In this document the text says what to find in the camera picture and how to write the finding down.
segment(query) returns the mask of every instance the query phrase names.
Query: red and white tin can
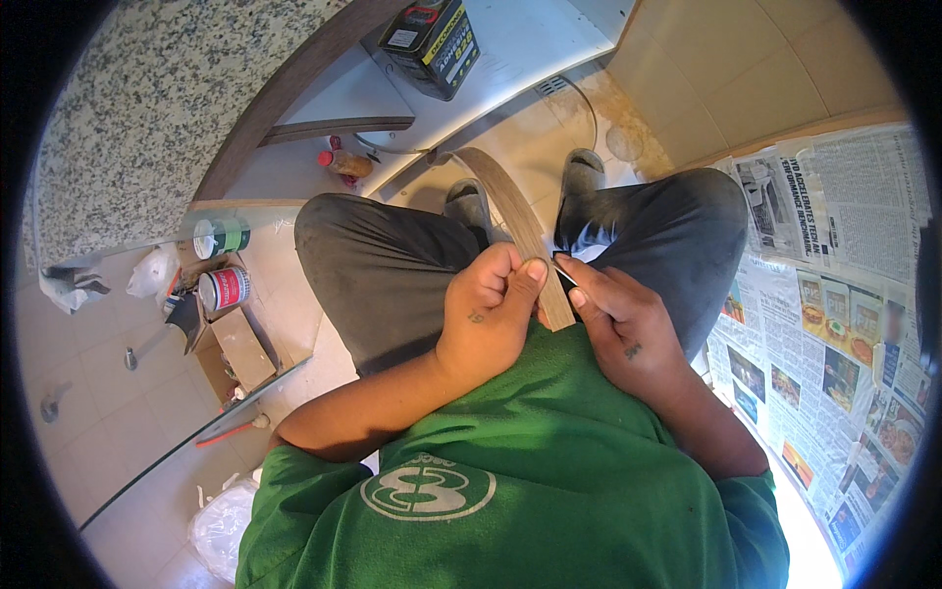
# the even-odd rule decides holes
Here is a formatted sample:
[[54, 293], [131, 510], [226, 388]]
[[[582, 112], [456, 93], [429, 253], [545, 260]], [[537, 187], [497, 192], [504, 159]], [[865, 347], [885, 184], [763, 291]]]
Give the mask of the red and white tin can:
[[200, 300], [207, 311], [219, 311], [249, 298], [252, 284], [249, 273], [232, 266], [200, 276]]

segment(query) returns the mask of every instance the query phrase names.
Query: granite countertop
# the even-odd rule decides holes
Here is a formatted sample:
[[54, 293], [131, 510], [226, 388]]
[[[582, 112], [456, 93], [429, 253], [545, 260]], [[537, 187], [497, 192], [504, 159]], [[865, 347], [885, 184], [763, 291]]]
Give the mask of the granite countertop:
[[24, 207], [27, 264], [176, 235], [239, 116], [351, 1], [120, 2], [43, 132]]

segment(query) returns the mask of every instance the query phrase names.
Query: white plastic bag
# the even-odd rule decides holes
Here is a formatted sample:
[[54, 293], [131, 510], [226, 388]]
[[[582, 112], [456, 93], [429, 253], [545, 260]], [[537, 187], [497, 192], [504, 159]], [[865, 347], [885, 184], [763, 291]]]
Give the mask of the white plastic bag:
[[252, 479], [233, 483], [203, 507], [189, 524], [189, 541], [220, 579], [236, 582], [238, 545], [252, 519], [258, 485]]
[[180, 257], [173, 243], [161, 243], [134, 266], [134, 274], [127, 283], [127, 294], [139, 299], [156, 295], [163, 302], [171, 280], [180, 268]]

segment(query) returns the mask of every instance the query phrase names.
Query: plastic bottle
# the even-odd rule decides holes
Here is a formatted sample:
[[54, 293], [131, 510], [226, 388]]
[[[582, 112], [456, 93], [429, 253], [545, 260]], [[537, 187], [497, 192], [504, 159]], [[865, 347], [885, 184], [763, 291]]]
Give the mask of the plastic bottle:
[[322, 151], [317, 156], [317, 163], [334, 172], [365, 178], [373, 172], [373, 162], [365, 157], [338, 149], [335, 152]]

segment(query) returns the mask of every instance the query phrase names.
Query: black cloth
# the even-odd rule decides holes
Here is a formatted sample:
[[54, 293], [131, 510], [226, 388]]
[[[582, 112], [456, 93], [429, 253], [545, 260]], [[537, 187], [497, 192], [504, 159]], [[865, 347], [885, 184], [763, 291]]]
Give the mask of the black cloth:
[[[692, 359], [742, 256], [748, 211], [739, 187], [701, 169], [576, 196], [565, 200], [560, 224], [606, 224], [612, 242], [590, 265], [618, 268], [655, 290]], [[311, 199], [295, 222], [295, 247], [361, 375], [435, 345], [448, 283], [479, 254], [474, 235], [455, 220], [348, 194]]]

